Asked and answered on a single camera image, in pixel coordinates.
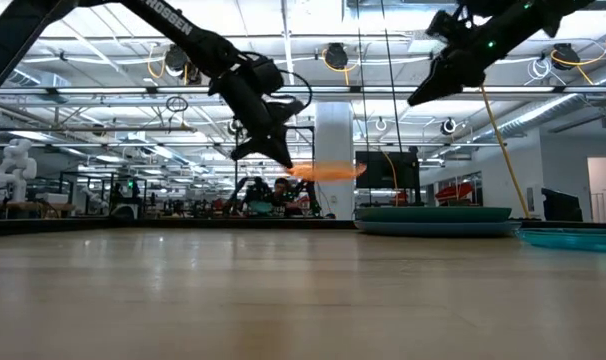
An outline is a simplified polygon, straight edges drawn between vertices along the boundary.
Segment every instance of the computer monitor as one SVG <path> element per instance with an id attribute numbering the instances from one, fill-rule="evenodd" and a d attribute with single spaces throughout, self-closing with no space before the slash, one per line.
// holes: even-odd
<path id="1" fill-rule="evenodd" d="M 387 154 L 394 164 L 397 188 L 409 189 L 414 187 L 414 170 L 409 164 L 409 154 L 398 152 Z M 356 179 L 359 189 L 394 189 L 394 172 L 390 161 L 382 152 L 357 151 L 356 162 L 367 165 L 367 170 Z"/>

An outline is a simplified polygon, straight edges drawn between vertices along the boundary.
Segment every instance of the orange disc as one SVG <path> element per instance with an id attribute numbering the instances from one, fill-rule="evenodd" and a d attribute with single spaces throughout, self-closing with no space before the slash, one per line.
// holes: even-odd
<path id="1" fill-rule="evenodd" d="M 353 166 L 350 163 L 303 163 L 294 165 L 286 172 L 294 177 L 307 181 L 340 181 L 353 180 L 367 169 L 365 164 Z"/>

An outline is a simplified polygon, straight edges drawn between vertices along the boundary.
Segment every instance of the yellow cable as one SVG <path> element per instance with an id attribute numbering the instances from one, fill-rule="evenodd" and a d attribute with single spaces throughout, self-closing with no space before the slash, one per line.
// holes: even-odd
<path id="1" fill-rule="evenodd" d="M 592 59 L 590 61 L 584 61 L 584 62 L 580 62 L 580 63 L 575 63 L 575 62 L 561 60 L 561 59 L 557 58 L 556 56 L 554 56 L 554 54 L 556 54 L 557 52 L 558 51 L 553 50 L 552 53 L 550 53 L 550 57 L 552 58 L 552 60 L 554 60 L 554 61 L 556 61 L 558 63 L 561 63 L 563 65 L 570 65 L 570 66 L 585 66 L 585 65 L 590 65 L 590 64 L 594 64 L 597 61 L 601 61 L 601 59 L 603 59 L 605 57 L 605 55 L 606 55 L 606 42 L 605 42 L 605 49 L 603 49 L 603 54 L 601 54 L 601 56 L 597 57 L 596 59 Z"/>
<path id="2" fill-rule="evenodd" d="M 165 56 L 163 56 L 163 63 L 161 64 L 161 73 L 156 74 L 156 73 L 154 73 L 154 70 L 152 70 L 152 53 L 153 52 L 154 52 L 154 46 L 152 46 L 152 48 L 150 49 L 150 55 L 147 57 L 147 71 L 150 73 L 150 75 L 152 75 L 153 78 L 159 79 L 159 78 L 163 77 L 163 74 L 165 74 Z"/>
<path id="3" fill-rule="evenodd" d="M 577 66 L 576 68 L 579 69 L 579 72 L 581 73 L 581 75 L 583 75 L 583 77 L 585 78 L 585 81 L 587 81 L 590 85 L 594 86 L 594 82 L 592 81 L 592 79 L 590 79 L 589 76 L 587 76 L 585 71 L 583 71 L 583 68 L 580 66 Z"/>
<path id="4" fill-rule="evenodd" d="M 354 64 L 354 66 L 352 66 L 351 68 L 345 68 L 345 69 L 335 69 L 333 68 L 330 64 L 327 63 L 327 60 L 325 60 L 325 54 L 327 53 L 327 49 L 323 49 L 323 52 L 321 53 L 321 57 L 323 58 L 323 63 L 325 64 L 325 66 L 335 72 L 342 72 L 345 74 L 345 85 L 350 85 L 350 77 L 348 76 L 348 73 L 354 69 L 356 69 L 357 66 L 359 66 L 359 63 L 361 62 L 361 60 L 359 59 L 359 61 L 356 62 L 356 64 Z"/>
<path id="5" fill-rule="evenodd" d="M 385 155 L 385 158 L 387 159 L 387 161 L 390 163 L 390 166 L 392 167 L 392 179 L 394 180 L 394 191 L 397 192 L 395 198 L 396 198 L 396 207 L 399 207 L 399 185 L 396 182 L 396 169 L 394 168 L 394 163 L 392 162 L 392 159 L 390 159 L 390 157 L 387 155 L 387 153 L 383 150 L 381 150 L 381 152 L 383 153 L 383 155 Z"/>
<path id="6" fill-rule="evenodd" d="M 512 168 L 512 161 L 510 160 L 510 155 L 505 149 L 505 144 L 503 144 L 503 137 L 501 136 L 501 132 L 499 131 L 498 126 L 496 126 L 496 119 L 494 118 L 494 113 L 492 112 L 492 108 L 490 107 L 490 100 L 487 97 L 487 92 L 485 92 L 485 85 L 481 85 L 481 92 L 483 93 L 483 100 L 485 101 L 485 108 L 487 109 L 487 114 L 490 117 L 490 123 L 494 128 L 494 135 L 496 135 L 496 140 L 498 140 L 499 145 L 501 146 L 501 151 L 503 152 L 503 157 L 505 158 L 505 164 L 507 165 L 507 169 L 509 170 L 510 176 L 512 177 L 512 182 L 514 183 L 514 188 L 516 189 L 516 193 L 519 196 L 521 207 L 523 207 L 523 213 L 525 214 L 526 218 L 529 218 L 530 212 L 528 211 L 527 205 L 525 204 L 525 198 L 523 197 L 523 193 L 521 192 L 519 182 L 518 180 L 516 180 L 516 175 L 514 174 L 514 169 Z"/>

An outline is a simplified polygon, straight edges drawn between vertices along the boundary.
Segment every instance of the ceiling duct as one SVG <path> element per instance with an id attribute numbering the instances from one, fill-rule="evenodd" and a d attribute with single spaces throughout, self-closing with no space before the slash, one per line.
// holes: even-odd
<path id="1" fill-rule="evenodd" d="M 58 88 L 71 86 L 70 81 L 57 74 L 25 66 L 18 66 L 14 69 L 6 82 L 19 87 Z M 39 95 L 39 98 L 54 101 L 57 104 L 65 104 L 68 101 L 67 98 L 61 95 Z"/>
<path id="2" fill-rule="evenodd" d="M 596 86 L 606 86 L 606 65 L 591 72 L 590 78 Z M 585 80 L 570 85 L 589 85 Z M 545 102 L 532 102 L 497 119 L 497 125 L 504 137 L 525 133 L 527 130 L 545 124 L 559 117 L 581 110 L 588 104 L 585 95 L 566 94 Z M 488 141 L 494 138 L 494 131 L 481 130 L 472 138 L 474 142 Z"/>
<path id="3" fill-rule="evenodd" d="M 351 12 L 355 19 L 357 18 L 357 2 L 361 15 L 381 13 L 381 0 L 343 0 L 345 9 L 347 9 L 348 12 Z M 383 0 L 383 6 L 385 7 L 386 13 L 395 11 L 436 12 L 438 10 L 454 12 L 457 7 L 456 0 Z M 596 0 L 583 10 L 606 10 L 606 0 Z"/>

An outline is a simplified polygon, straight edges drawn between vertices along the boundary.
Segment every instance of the teal tray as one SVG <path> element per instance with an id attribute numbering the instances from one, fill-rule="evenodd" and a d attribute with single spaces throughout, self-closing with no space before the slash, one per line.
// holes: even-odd
<path id="1" fill-rule="evenodd" d="M 534 246 L 606 252 L 606 229 L 522 229 L 516 235 Z"/>
<path id="2" fill-rule="evenodd" d="M 502 223 L 511 208 L 387 207 L 356 210 L 356 220 L 374 223 Z"/>
<path id="3" fill-rule="evenodd" d="M 356 227 L 366 234 L 405 236 L 405 237 L 440 237 L 440 238 L 478 238 L 503 237 L 513 235 L 521 226 L 518 222 L 502 223 L 377 223 L 355 221 Z"/>

